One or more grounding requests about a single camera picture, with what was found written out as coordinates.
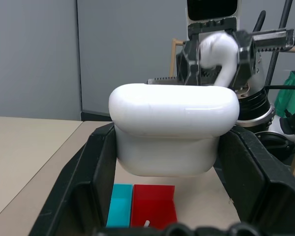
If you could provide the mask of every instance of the red container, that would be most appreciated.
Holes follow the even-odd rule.
[[[142,227],[150,221],[149,227],[164,229],[177,222],[174,204],[175,186],[140,185],[133,187],[131,227]]]

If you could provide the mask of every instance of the white charging case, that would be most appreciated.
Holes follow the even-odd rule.
[[[109,98],[118,159],[137,176],[187,177],[208,171],[219,137],[236,123],[236,94],[217,86],[128,84]]]

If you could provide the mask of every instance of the cyan block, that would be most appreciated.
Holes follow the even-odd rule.
[[[132,184],[114,184],[106,227],[129,227]]]

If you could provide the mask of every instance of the green cloth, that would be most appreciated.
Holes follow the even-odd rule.
[[[295,85],[295,72],[291,71],[289,78],[284,85]],[[291,114],[295,113],[295,90],[282,89],[279,91],[275,100],[276,114],[280,117],[285,117],[285,109]]]

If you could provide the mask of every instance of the table surface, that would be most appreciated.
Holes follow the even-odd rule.
[[[0,236],[28,235],[62,168],[107,123],[0,118]],[[117,163],[115,183],[175,185],[178,221],[192,228],[239,221],[213,168],[193,178],[138,177]]]

